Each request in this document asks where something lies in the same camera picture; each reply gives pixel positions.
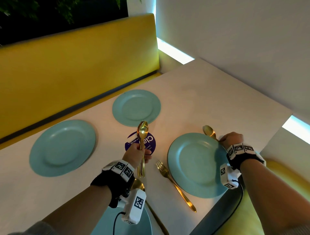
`plate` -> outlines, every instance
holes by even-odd
[[[115,217],[121,211],[123,211],[123,208],[112,209],[108,207],[91,235],[112,234]],[[138,224],[127,224],[122,221],[122,215],[119,215],[115,224],[115,235],[152,235],[151,221],[146,209],[143,208]]]
[[[63,175],[82,165],[95,143],[91,124],[83,120],[63,121],[40,135],[30,151],[29,163],[38,175]]]
[[[169,148],[169,171],[176,183],[189,194],[213,198],[227,190],[220,179],[220,166],[228,163],[226,153],[211,137],[187,133],[175,139]]]
[[[137,127],[142,120],[149,124],[160,113],[158,97],[146,90],[131,90],[121,94],[113,103],[114,118],[125,126]]]

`black cable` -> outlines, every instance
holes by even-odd
[[[237,210],[238,206],[240,205],[241,200],[243,198],[243,187],[242,187],[241,183],[239,183],[239,185],[241,186],[241,198],[240,198],[240,201],[238,202],[236,208],[233,210],[233,212],[230,214],[230,216],[228,216],[228,218],[213,233],[211,233],[210,235],[214,235],[224,225],[224,223],[226,223],[230,219],[230,217],[235,213],[235,211]]]
[[[124,215],[124,214],[126,214],[126,213],[121,211],[121,212],[120,212],[120,213],[118,213],[118,214],[117,214],[117,216],[115,217],[115,220],[114,220],[114,225],[113,225],[113,235],[114,235],[114,232],[115,232],[115,224],[116,224],[116,219],[117,219],[117,217],[118,217],[120,214]]]

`person's right hand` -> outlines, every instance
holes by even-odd
[[[227,150],[231,145],[243,143],[243,134],[238,134],[236,132],[230,132],[224,135],[219,143]]]

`tabletop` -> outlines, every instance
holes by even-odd
[[[201,59],[135,89],[153,92],[162,105],[157,119],[149,124],[156,149],[142,181],[149,204],[171,235],[189,234],[221,197],[198,198],[184,192],[197,208],[197,213],[191,211],[155,166],[158,160],[166,165],[171,143],[185,133],[203,133],[202,127],[209,125],[218,138],[232,131],[244,134],[245,142],[260,152],[291,115],[281,104]],[[92,156],[70,173],[47,178],[31,170],[29,153],[44,131],[0,150],[1,234],[23,231],[41,220],[87,188],[103,166],[122,158],[127,137],[136,128],[114,119],[112,105],[116,98],[69,118],[88,121],[97,133]],[[152,226],[158,229],[154,223],[152,219]]]

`sleeve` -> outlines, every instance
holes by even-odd
[[[310,224],[289,229],[280,235],[310,235]]]
[[[22,233],[10,233],[9,235],[59,235],[49,224],[39,221]]]

